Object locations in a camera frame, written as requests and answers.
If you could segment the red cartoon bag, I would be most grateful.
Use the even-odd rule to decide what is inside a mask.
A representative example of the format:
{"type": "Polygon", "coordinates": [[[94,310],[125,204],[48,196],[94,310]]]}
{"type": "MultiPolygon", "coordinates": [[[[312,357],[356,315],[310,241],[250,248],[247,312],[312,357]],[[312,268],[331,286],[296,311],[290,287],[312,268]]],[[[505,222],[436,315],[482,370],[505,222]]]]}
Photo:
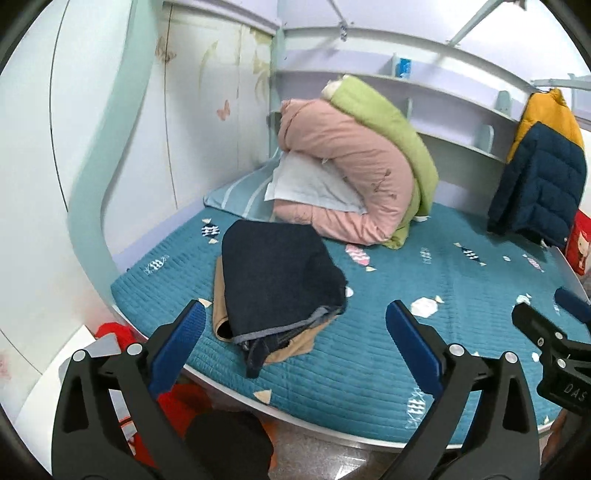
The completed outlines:
{"type": "Polygon", "coordinates": [[[578,210],[566,245],[565,255],[573,271],[582,276],[590,264],[590,217],[578,210]]]}

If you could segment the red orange garment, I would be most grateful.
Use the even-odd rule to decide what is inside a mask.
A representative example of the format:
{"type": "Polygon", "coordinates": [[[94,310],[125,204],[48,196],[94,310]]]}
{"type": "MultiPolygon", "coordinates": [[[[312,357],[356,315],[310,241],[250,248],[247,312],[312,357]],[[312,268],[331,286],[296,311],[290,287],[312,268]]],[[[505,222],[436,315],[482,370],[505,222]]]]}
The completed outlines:
{"type": "Polygon", "coordinates": [[[190,421],[181,438],[157,402],[169,391],[204,331],[196,313],[156,329],[144,344],[132,344],[108,359],[82,364],[79,377],[91,388],[88,426],[79,444],[80,479],[266,479],[273,443],[249,412],[212,411],[190,421]],[[128,450],[110,410],[117,388],[143,444],[155,463],[148,468],[128,450]]]}

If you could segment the teal quilted mattress cover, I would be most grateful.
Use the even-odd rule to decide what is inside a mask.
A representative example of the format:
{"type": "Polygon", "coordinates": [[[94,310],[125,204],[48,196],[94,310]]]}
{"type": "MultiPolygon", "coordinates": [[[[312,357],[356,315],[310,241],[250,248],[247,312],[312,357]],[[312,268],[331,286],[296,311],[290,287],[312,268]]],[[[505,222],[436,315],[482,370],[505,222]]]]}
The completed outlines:
{"type": "Polygon", "coordinates": [[[511,320],[527,303],[570,339],[587,329],[554,301],[563,279],[551,252],[522,239],[490,235],[482,218],[437,205],[412,227],[399,250],[372,247],[362,266],[339,242],[329,254],[352,292],[345,314],[315,338],[311,352],[245,375],[238,349],[206,330],[189,365],[245,398],[270,393],[270,405],[305,422],[370,440],[404,443],[431,406],[415,383],[385,322],[388,305],[401,300],[418,320],[471,354],[520,359],[527,383],[542,377],[538,349],[511,320]]]}

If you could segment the yellow navy puffer jacket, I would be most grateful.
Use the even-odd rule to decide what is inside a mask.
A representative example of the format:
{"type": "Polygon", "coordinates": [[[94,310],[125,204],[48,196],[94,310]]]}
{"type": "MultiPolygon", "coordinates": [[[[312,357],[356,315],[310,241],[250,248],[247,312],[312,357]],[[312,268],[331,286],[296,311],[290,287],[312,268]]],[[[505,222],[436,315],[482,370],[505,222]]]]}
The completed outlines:
{"type": "Polygon", "coordinates": [[[564,248],[586,177],[583,137],[562,91],[532,94],[491,202],[487,229],[564,248]]]}

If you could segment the tan folded trousers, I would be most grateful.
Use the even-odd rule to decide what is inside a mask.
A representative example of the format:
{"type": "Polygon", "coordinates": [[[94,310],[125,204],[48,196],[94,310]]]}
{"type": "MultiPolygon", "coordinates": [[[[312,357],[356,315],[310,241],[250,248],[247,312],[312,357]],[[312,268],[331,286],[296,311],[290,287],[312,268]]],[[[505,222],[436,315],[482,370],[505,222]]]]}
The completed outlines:
{"type": "MultiPolygon", "coordinates": [[[[214,273],[214,288],[213,288],[213,313],[212,313],[212,328],[215,337],[222,341],[229,343],[233,337],[228,319],[228,311],[225,304],[225,284],[223,278],[222,257],[218,256],[215,262],[214,273]]],[[[315,338],[318,333],[322,332],[329,326],[338,315],[332,315],[327,321],[318,324],[315,327],[305,328],[296,334],[287,334],[283,332],[276,340],[271,342],[273,351],[266,356],[264,365],[273,363],[280,363],[286,361],[290,357],[300,356],[311,352],[315,346],[315,338]]]]}

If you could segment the pink quilt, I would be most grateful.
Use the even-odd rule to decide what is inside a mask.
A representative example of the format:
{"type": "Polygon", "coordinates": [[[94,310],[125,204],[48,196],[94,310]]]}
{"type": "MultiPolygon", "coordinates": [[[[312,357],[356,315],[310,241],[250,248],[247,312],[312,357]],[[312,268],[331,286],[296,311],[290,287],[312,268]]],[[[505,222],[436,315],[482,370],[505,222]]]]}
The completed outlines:
{"type": "Polygon", "coordinates": [[[280,150],[334,161],[362,196],[367,213],[274,200],[274,216],[310,225],[322,237],[346,243],[371,246],[390,239],[407,212],[415,185],[404,154],[391,141],[322,99],[287,100],[280,114],[280,150]]]}

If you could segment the striped blue pillow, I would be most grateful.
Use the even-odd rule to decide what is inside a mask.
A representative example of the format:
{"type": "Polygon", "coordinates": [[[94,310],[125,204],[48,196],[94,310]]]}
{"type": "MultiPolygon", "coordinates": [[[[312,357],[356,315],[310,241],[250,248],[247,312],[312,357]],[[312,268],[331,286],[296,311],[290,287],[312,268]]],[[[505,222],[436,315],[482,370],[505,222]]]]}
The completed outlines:
{"type": "Polygon", "coordinates": [[[259,169],[223,185],[204,196],[204,205],[253,221],[273,222],[273,200],[266,200],[266,188],[280,160],[267,161],[259,169]]]}

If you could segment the white pillow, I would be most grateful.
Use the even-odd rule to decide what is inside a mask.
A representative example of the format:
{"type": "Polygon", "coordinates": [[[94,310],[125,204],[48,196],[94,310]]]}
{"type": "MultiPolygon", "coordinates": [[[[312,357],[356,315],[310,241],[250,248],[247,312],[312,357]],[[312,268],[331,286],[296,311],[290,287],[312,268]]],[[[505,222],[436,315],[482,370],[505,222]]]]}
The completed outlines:
{"type": "Polygon", "coordinates": [[[366,214],[363,198],[335,162],[304,153],[283,153],[264,200],[283,200],[342,212],[366,214]]]}

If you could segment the blue box on shelf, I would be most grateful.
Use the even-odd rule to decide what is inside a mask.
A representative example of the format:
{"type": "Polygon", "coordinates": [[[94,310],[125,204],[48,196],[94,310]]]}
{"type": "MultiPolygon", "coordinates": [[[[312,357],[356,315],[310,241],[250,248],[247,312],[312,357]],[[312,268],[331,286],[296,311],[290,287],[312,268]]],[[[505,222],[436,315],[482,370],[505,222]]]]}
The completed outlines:
{"type": "Polygon", "coordinates": [[[407,58],[401,58],[397,65],[397,77],[403,79],[409,79],[412,71],[412,60],[407,58]]]}

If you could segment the green quilt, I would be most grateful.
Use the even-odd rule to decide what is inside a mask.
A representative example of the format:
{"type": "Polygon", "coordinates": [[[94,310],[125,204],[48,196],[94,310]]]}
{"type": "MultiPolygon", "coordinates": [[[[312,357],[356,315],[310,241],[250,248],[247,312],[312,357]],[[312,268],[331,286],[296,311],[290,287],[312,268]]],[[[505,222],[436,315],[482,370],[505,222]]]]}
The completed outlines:
{"type": "Polygon", "coordinates": [[[329,81],[321,96],[342,113],[391,141],[410,164],[415,179],[412,200],[401,224],[384,242],[390,249],[401,249],[409,237],[411,221],[416,216],[431,214],[439,183],[433,157],[401,110],[363,80],[344,75],[329,81]]]}

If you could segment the purple shelf unit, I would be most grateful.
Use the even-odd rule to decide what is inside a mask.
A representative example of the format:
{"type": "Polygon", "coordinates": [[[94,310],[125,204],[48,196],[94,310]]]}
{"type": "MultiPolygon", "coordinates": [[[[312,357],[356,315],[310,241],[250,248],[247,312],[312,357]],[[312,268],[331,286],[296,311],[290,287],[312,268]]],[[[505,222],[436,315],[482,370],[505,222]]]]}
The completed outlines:
{"type": "Polygon", "coordinates": [[[529,88],[435,40],[472,1],[167,1],[156,51],[170,192],[197,210],[276,148],[280,101],[359,76],[393,102],[436,162],[438,203],[485,215],[529,88]],[[397,77],[401,58],[409,79],[397,77]]]}

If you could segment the mint green bed frame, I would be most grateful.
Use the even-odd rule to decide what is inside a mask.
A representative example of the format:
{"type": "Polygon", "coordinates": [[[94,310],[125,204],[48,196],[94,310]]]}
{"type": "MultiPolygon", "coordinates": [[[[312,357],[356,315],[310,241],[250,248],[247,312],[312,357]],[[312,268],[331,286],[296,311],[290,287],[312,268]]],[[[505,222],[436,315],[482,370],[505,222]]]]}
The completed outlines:
{"type": "Polygon", "coordinates": [[[161,9],[160,1],[130,4],[121,60],[68,207],[67,225],[74,254],[108,307],[114,304],[110,286],[119,273],[103,235],[102,204],[147,90],[161,9]]]}

